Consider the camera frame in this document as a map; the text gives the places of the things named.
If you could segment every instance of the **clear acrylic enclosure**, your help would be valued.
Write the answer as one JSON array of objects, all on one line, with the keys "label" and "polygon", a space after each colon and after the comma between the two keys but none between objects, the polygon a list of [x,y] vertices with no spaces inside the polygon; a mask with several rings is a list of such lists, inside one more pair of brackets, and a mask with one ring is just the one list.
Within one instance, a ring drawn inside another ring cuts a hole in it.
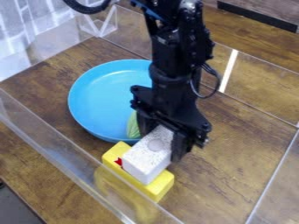
[{"label": "clear acrylic enclosure", "polygon": [[[77,25],[84,36],[151,59],[137,12],[113,5],[93,17],[81,16]],[[0,121],[125,223],[299,221],[299,74],[224,45],[216,45],[213,55],[209,64],[223,74],[220,89],[199,101],[215,127],[209,144],[168,167],[175,185],[159,204],[0,90]],[[212,82],[204,74],[201,91],[211,91]]]}]

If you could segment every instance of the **yellow block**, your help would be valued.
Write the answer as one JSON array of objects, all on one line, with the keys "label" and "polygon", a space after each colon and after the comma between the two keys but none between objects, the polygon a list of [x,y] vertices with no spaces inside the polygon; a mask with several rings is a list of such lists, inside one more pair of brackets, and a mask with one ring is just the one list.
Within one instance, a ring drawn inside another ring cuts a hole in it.
[{"label": "yellow block", "polygon": [[173,174],[164,170],[151,184],[144,185],[139,182],[139,180],[136,180],[116,163],[117,159],[123,157],[123,154],[129,150],[129,148],[129,145],[124,142],[118,142],[102,155],[102,164],[113,170],[117,175],[121,176],[155,202],[157,202],[173,186]]}]

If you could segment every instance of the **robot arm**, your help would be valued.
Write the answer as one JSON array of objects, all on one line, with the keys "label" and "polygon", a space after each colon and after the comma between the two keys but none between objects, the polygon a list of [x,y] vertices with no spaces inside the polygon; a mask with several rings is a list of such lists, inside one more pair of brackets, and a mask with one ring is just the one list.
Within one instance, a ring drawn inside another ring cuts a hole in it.
[{"label": "robot arm", "polygon": [[[62,1],[73,10],[89,13],[89,7],[76,1]],[[102,11],[109,0],[102,4],[97,10],[92,7],[92,13]],[[212,58],[213,43],[201,19],[201,0],[131,0],[131,4],[144,12],[153,53],[152,87],[131,87],[131,106],[136,110],[141,135],[159,124],[173,132],[172,161],[179,161],[195,144],[203,147],[208,142],[211,123],[195,102],[197,97],[209,97],[220,84],[216,71],[205,64]],[[197,93],[201,69],[217,78],[208,96]]]}]

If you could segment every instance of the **cable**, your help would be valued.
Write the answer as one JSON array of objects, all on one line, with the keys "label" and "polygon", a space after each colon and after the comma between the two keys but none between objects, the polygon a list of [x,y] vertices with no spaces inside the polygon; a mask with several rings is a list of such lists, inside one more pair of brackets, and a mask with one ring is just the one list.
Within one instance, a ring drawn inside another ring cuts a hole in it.
[{"label": "cable", "polygon": [[82,14],[96,14],[101,12],[109,5],[110,0],[104,0],[98,6],[88,7],[80,4],[76,0],[62,0],[62,2],[77,12]]},{"label": "cable", "polygon": [[217,73],[217,71],[207,63],[204,63],[200,67],[204,69],[204,71],[208,74],[211,74],[212,76],[215,76],[216,79],[217,79],[216,80],[216,85],[215,85],[215,88],[213,88],[212,92],[208,95],[200,95],[200,93],[195,89],[195,86],[193,86],[193,83],[192,83],[193,75],[196,74],[196,70],[197,69],[193,69],[193,71],[191,73],[191,90],[197,95],[199,98],[207,99],[207,98],[209,98],[209,97],[212,97],[215,95],[215,93],[217,92],[217,90],[220,88],[220,74]]}]

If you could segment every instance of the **wooden table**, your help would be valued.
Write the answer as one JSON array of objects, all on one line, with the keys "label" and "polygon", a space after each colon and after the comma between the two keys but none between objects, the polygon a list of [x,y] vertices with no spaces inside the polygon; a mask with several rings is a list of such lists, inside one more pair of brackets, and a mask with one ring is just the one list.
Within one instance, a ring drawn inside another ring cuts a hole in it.
[{"label": "wooden table", "polygon": [[[205,20],[217,42],[299,72],[295,34],[209,8]],[[68,92],[93,66],[136,58],[105,40],[92,38],[4,81],[0,88],[100,159],[112,143],[96,139],[73,121]],[[189,223],[241,223],[296,127],[223,94],[201,101],[200,109],[215,127],[209,145],[171,165],[176,182],[160,204]],[[0,177],[48,223],[120,222],[2,124],[0,139]]]}]

